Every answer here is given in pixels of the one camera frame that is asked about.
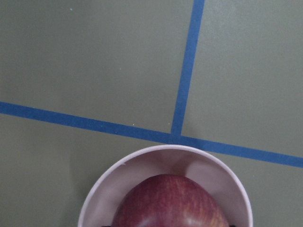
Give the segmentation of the blue tape line crosswise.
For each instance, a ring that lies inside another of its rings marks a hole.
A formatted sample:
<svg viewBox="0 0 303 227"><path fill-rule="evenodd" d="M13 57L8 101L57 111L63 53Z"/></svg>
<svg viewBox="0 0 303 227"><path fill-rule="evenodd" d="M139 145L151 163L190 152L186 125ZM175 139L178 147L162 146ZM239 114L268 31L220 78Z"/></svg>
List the blue tape line crosswise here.
<svg viewBox="0 0 303 227"><path fill-rule="evenodd" d="M84 130L98 131L107 134L130 137L140 140L147 140L164 144L179 144L191 146L210 152L248 158L258 161L265 161L286 166L293 166L299 168L302 168L303 166L303 159L297 156L291 156L246 147L239 147L235 145L223 144L219 142L196 139L181 135L174 135L171 133L94 120L90 118L42 110L6 102L0 103L0 113Z"/></svg>

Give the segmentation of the pink bowl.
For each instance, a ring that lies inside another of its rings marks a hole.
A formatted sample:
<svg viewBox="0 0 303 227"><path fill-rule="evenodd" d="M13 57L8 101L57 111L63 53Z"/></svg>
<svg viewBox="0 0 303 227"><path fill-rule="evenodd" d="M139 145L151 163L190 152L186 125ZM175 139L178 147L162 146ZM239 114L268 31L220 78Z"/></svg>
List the pink bowl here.
<svg viewBox="0 0 303 227"><path fill-rule="evenodd" d="M195 181L215 198L230 225L253 226L250 200L236 174L211 154L182 145L143 148L113 164L88 193L78 226L110 226L125 195L143 180L160 174L181 175Z"/></svg>

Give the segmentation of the blue tape line centre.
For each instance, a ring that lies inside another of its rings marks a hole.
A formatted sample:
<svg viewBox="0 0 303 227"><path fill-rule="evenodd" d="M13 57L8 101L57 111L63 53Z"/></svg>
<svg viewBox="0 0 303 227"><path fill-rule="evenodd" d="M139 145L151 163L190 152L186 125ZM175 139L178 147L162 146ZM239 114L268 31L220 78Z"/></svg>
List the blue tape line centre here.
<svg viewBox="0 0 303 227"><path fill-rule="evenodd" d="M170 130L172 136L180 137L186 113L188 94L191 84L199 32L204 11L203 0L194 0L188 28L186 47L182 63L178 94Z"/></svg>

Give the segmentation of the red apple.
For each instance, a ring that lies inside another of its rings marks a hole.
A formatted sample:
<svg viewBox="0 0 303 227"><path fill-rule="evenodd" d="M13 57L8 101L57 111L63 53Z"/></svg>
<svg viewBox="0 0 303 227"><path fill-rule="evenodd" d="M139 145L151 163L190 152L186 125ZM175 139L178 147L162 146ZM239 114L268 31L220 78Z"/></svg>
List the red apple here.
<svg viewBox="0 0 303 227"><path fill-rule="evenodd" d="M227 227L215 199L179 175L150 177L131 189L118 206L113 227Z"/></svg>

